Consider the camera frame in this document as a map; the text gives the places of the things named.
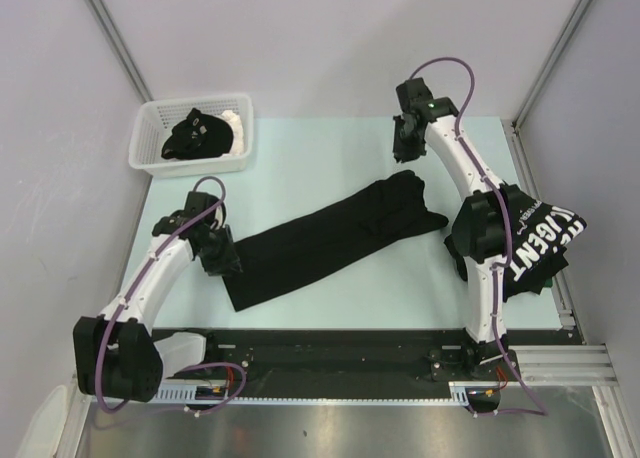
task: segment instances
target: white wall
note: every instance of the white wall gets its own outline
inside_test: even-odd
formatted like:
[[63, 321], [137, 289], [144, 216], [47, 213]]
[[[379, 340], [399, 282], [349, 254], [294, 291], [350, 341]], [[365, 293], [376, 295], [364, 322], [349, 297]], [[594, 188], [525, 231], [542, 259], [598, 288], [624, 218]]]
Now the white wall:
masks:
[[[156, 98], [245, 91], [261, 116], [384, 116], [440, 55], [470, 112], [512, 118], [576, 0], [105, 0]], [[461, 100], [454, 65], [429, 73]]]
[[523, 128], [543, 197], [587, 231], [568, 269], [578, 318], [606, 342], [640, 428], [640, 39], [637, 0], [596, 0]]
[[13, 456], [114, 293], [147, 178], [139, 103], [83, 0], [0, 0], [0, 443]]

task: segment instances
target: plastic basket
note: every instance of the plastic basket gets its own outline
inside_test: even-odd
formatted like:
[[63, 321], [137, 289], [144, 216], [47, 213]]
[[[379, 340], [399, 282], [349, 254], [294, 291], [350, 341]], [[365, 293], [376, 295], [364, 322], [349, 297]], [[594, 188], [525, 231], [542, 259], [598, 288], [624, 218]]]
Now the plastic basket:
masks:
[[[171, 128], [184, 120], [192, 108], [208, 115], [232, 110], [240, 115], [244, 129], [244, 153], [202, 160], [164, 160], [162, 145], [171, 136]], [[253, 106], [244, 94], [180, 98], [145, 103], [138, 111], [129, 144], [129, 165], [156, 177], [203, 175], [241, 171], [253, 151]]]

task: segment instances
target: black garment in basket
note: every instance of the black garment in basket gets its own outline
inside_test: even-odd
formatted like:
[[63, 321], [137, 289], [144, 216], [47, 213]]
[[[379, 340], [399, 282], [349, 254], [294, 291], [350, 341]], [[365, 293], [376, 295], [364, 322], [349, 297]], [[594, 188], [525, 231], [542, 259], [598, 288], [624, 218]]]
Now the black garment in basket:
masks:
[[171, 136], [162, 146], [162, 158], [217, 158], [229, 153], [232, 144], [233, 130], [229, 123], [193, 108], [187, 118], [171, 130]]
[[236, 243], [242, 273], [224, 282], [236, 311], [302, 288], [404, 238], [447, 225], [412, 171]]

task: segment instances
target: metal frame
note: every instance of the metal frame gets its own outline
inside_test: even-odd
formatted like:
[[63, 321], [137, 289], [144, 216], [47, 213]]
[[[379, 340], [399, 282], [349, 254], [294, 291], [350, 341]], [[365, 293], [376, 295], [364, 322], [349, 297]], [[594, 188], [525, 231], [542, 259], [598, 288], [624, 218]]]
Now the metal frame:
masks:
[[89, 413], [89, 406], [91, 405], [91, 398], [80, 392], [75, 377], [69, 388], [71, 390], [69, 414], [60, 437], [60, 443], [55, 454], [56, 458], [75, 458], [82, 430]]
[[600, 418], [614, 458], [637, 458], [640, 443], [631, 423], [619, 387], [594, 387]]
[[[522, 189], [530, 195], [532, 198], [541, 199], [540, 191], [536, 186], [533, 178], [533, 172], [529, 165], [529, 160], [524, 152], [520, 134], [515, 129], [515, 126], [508, 120], [502, 121], [502, 128], [507, 138], [507, 144], [513, 157], [514, 165], [516, 168], [516, 174], [520, 180]], [[569, 285], [567, 277], [564, 271], [558, 273], [554, 280], [554, 287], [552, 288], [553, 298], [556, 302], [556, 309], [560, 316], [560, 323], [565, 329], [573, 329], [577, 327], [581, 336], [585, 336], [574, 313], [573, 300], [571, 299], [571, 293], [569, 291]]]
[[556, 39], [555, 43], [551, 47], [551, 51], [549, 55], [545, 59], [542, 68], [538, 72], [535, 80], [533, 81], [533, 85], [529, 88], [529, 91], [526, 94], [526, 97], [520, 106], [520, 109], [516, 113], [515, 118], [513, 119], [516, 130], [519, 130], [522, 127], [522, 124], [527, 119], [531, 108], [535, 104], [536, 100], [540, 96], [540, 93], [544, 89], [551, 73], [555, 69], [558, 61], [564, 54], [565, 50], [569, 46], [571, 39], [578, 31], [580, 23], [584, 20], [591, 4], [594, 0], [577, 0], [571, 13], [569, 13], [569, 17], [565, 21], [562, 31], [560, 35]]
[[531, 386], [616, 386], [618, 381], [601, 346], [514, 346], [522, 378]]
[[[158, 393], [149, 402], [151, 405], [215, 405], [222, 400], [196, 400], [196, 388], [220, 386], [224, 387], [223, 380], [167, 380], [160, 385]], [[318, 405], [318, 406], [467, 406], [467, 398], [464, 386], [457, 383], [449, 384], [449, 395], [446, 398], [431, 399], [404, 399], [404, 400], [334, 400], [334, 399], [292, 399], [292, 398], [245, 398], [239, 396], [233, 403], [237, 405]]]
[[131, 52], [127, 48], [126, 43], [124, 42], [120, 31], [116, 27], [113, 18], [111, 17], [111, 13], [104, 3], [104, 0], [86, 0], [87, 5], [93, 12], [96, 20], [98, 21], [98, 25], [102, 29], [104, 36], [106, 37], [111, 49], [116, 55], [116, 58], [122, 65], [122, 69], [131, 86], [135, 90], [136, 94], [140, 98], [140, 100], [144, 103], [147, 101], [152, 101], [153, 96], [149, 91], [149, 87], [147, 86], [138, 66], [136, 65], [133, 57], [131, 56]]

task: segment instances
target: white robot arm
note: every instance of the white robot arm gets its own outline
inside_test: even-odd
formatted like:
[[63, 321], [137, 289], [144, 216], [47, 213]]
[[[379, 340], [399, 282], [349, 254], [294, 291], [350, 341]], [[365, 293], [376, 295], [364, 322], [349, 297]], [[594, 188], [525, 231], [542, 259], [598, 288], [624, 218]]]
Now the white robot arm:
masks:
[[[480, 176], [477, 166], [460, 145], [454, 125], [455, 116], [453, 115], [437, 118], [435, 122], [429, 123], [425, 133], [426, 144], [437, 153], [438, 157], [444, 163], [458, 189], [462, 201], [474, 193], [492, 193], [492, 189], [487, 185], [482, 176]], [[476, 160], [485, 170], [486, 176], [488, 176], [496, 186], [499, 187], [502, 185], [502, 179], [495, 175], [486, 163], [484, 163], [462, 127], [460, 127], [460, 136], [465, 139], [467, 146], [476, 156]], [[502, 254], [499, 254], [485, 259], [482, 263], [478, 263], [470, 256], [466, 256], [464, 259], [469, 277], [469, 306], [471, 307], [471, 312], [467, 315], [468, 322], [466, 323], [465, 329], [469, 336], [477, 343], [492, 342], [506, 333], [502, 321], [503, 270], [499, 270], [498, 272], [498, 337], [493, 336], [491, 327], [493, 306], [491, 270], [495, 264], [504, 261], [504, 257]]]
[[80, 318], [73, 330], [83, 393], [149, 401], [163, 379], [203, 361], [205, 337], [175, 333], [154, 342], [151, 332], [171, 287], [196, 257], [209, 275], [238, 271], [225, 217], [221, 200], [194, 190], [183, 210], [155, 225], [133, 278], [98, 317]]

